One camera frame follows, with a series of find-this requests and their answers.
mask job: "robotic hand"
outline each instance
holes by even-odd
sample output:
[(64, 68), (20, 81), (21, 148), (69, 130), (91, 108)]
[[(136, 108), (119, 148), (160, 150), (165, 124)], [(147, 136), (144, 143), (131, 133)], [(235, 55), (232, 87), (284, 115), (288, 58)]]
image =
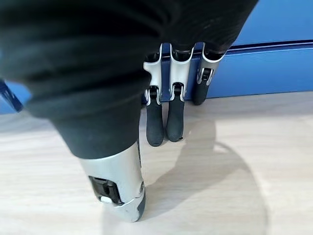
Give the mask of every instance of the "robotic hand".
[(28, 87), (27, 110), (53, 123), (98, 200), (134, 222), (145, 207), (138, 143), (144, 92), (148, 142), (163, 140), (161, 43), (171, 43), (166, 131), (178, 141), (194, 44), (205, 42), (193, 93), (201, 104), (256, 2), (1, 1), (0, 73)]

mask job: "light wood grain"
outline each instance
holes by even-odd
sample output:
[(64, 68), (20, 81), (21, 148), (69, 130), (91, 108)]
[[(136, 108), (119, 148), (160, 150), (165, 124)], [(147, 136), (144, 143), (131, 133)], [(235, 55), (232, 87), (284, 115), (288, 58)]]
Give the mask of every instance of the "light wood grain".
[(96, 201), (47, 121), (0, 116), (0, 235), (313, 234), (313, 93), (187, 104), (184, 140), (157, 148), (145, 122), (143, 110), (147, 205), (130, 224)]

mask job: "black fabric sleeve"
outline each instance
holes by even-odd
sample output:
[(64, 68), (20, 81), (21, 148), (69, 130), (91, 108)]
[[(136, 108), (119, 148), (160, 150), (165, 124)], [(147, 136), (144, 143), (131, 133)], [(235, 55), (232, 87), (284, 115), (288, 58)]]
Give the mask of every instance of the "black fabric sleeve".
[(2, 0), (0, 76), (28, 87), (27, 109), (51, 120), (74, 155), (107, 157), (138, 138), (145, 55), (162, 42), (226, 49), (255, 3)]

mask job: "wooden surface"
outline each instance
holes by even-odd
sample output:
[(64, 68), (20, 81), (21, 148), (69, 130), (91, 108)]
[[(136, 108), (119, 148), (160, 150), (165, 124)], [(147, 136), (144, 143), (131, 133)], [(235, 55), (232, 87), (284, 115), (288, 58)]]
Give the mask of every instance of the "wooden surface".
[(313, 93), (187, 104), (184, 140), (157, 148), (145, 121), (147, 205), (130, 224), (95, 199), (47, 121), (0, 116), (0, 235), (313, 234)]

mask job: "silver metal casing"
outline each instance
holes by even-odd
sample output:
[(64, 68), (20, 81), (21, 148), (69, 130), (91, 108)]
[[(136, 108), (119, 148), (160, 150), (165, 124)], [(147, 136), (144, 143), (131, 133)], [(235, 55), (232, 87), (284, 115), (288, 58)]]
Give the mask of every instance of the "silver metal casing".
[(205, 47), (205, 43), (203, 43), (203, 48), (202, 48), (202, 53), (201, 53), (201, 58), (200, 58), (200, 62), (199, 62), (199, 67), (198, 67), (198, 72), (197, 72), (197, 83), (200, 84), (201, 80), (202, 80), (202, 75), (203, 75), (203, 71), (205, 68), (211, 69), (211, 74), (209, 79), (206, 82), (206, 85), (210, 85), (211, 81), (212, 81), (212, 77), (214, 76), (220, 61), (224, 58), (225, 54), (218, 60), (209, 60), (208, 58), (206, 58), (205, 54), (204, 54), (204, 47)]
[(100, 201), (107, 204), (119, 217), (137, 221), (143, 213), (145, 188), (141, 176), (138, 144), (135, 142), (128, 149), (101, 159), (79, 159), (85, 173), (95, 178), (116, 183), (123, 205), (117, 205), (110, 198), (102, 196)]
[[(156, 86), (158, 88), (156, 101), (160, 105), (162, 97), (162, 69), (161, 69), (161, 60), (162, 60), (162, 44), (160, 46), (160, 57), (156, 62), (144, 62), (143, 68), (151, 74), (150, 86)], [(147, 105), (150, 105), (150, 91), (147, 89), (145, 91), (145, 98), (147, 100)]]
[(192, 54), (194, 52), (194, 48), (191, 50), (191, 55), (188, 60), (186, 61), (177, 61), (173, 58), (172, 55), (172, 45), (170, 45), (170, 52), (171, 52), (171, 67), (170, 67), (170, 84), (169, 84), (169, 92), (171, 94), (170, 100), (175, 98), (173, 84), (179, 82), (183, 84), (183, 92), (180, 95), (181, 101), (184, 101), (184, 97), (187, 92), (187, 84), (188, 84), (188, 77), (189, 77), (189, 69)]

